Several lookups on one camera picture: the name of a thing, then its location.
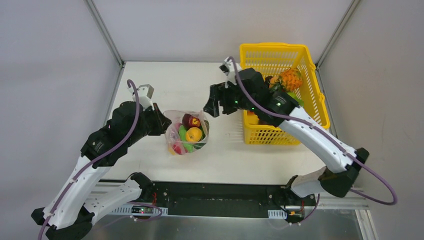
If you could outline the yellow plastic basket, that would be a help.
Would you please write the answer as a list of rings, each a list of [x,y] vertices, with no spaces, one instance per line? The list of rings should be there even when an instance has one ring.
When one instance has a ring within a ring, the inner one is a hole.
[[[324,129],[330,120],[316,77],[309,49],[302,44],[281,42],[243,43],[239,47],[243,69],[253,68],[268,78],[270,88],[280,88]],[[251,111],[242,112],[244,142],[248,145],[299,145],[300,141],[281,129],[266,125]]]

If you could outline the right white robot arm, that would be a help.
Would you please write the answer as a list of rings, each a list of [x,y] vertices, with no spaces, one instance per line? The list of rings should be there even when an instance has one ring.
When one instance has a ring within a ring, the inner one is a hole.
[[[351,191],[369,156],[366,149],[340,142],[288,93],[269,90],[262,74],[253,68],[240,70],[223,64],[220,70],[226,80],[210,86],[204,112],[216,118],[237,110],[251,111],[266,124],[292,135],[324,163],[319,170],[289,180],[283,192],[288,204],[322,192],[343,198]]]

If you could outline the red toy apple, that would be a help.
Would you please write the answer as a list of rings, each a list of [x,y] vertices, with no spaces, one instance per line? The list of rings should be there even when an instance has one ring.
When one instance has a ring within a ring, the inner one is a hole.
[[[168,150],[172,155],[184,155],[184,154],[186,154],[186,149],[181,142],[170,143]]]

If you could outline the green toy bok choy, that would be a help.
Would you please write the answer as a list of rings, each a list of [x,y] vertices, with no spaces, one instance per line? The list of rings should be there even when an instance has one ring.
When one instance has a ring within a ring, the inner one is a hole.
[[[199,127],[200,131],[201,131],[201,137],[200,139],[194,144],[194,148],[196,150],[201,149],[204,145],[207,144],[208,142],[208,137],[209,137],[209,131],[210,131],[210,126],[209,123],[207,121],[204,122],[204,124],[202,126]]]

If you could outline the green toy lime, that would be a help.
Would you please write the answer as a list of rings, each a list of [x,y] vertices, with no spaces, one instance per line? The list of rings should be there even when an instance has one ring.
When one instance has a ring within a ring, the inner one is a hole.
[[[294,100],[296,100],[301,107],[304,107],[304,104],[305,104],[304,101],[300,99],[299,97],[297,97],[297,95],[294,92],[287,92],[287,94],[291,96]]]

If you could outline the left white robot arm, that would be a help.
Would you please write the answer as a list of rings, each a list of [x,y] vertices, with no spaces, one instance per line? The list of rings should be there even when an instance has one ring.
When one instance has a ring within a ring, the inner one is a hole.
[[[120,104],[111,119],[91,133],[81,148],[77,164],[60,193],[31,217],[40,225],[38,238],[80,240],[105,215],[121,205],[152,201],[153,182],[143,173],[132,173],[117,189],[88,200],[99,180],[141,138],[163,135],[171,125],[158,105],[143,107],[135,101]]]

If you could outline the toy pineapple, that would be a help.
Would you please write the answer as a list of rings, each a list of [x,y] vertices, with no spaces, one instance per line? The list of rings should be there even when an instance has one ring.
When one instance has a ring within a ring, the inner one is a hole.
[[[294,92],[303,85],[303,77],[298,68],[289,68],[269,80],[273,91]]]

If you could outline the clear pink-dotted zip bag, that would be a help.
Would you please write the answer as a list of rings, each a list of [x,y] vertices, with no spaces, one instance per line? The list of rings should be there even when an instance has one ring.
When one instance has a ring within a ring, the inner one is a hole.
[[[200,150],[209,139],[210,124],[203,111],[166,110],[171,120],[165,138],[172,155],[187,155]]]

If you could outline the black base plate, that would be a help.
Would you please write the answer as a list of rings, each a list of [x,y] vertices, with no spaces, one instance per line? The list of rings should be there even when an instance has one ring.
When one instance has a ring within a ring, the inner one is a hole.
[[[316,198],[290,196],[283,185],[155,181],[136,203],[154,203],[169,216],[284,219],[282,208],[298,212],[316,204]]]

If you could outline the green toy cucumber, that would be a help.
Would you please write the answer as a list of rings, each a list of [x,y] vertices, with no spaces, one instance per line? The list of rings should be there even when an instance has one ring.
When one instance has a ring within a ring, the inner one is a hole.
[[[187,140],[187,138],[186,138],[187,129],[183,125],[179,126],[178,134],[180,136],[180,140],[181,140],[181,143],[182,143],[182,145],[185,149],[185,152],[186,153],[194,152],[194,150],[195,150],[194,145]]]

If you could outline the yellow orange toy fruit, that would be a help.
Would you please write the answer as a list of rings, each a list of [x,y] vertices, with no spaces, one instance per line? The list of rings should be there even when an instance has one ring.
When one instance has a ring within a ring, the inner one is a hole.
[[[201,130],[199,127],[191,127],[187,130],[186,138],[190,143],[196,143],[201,138]]]

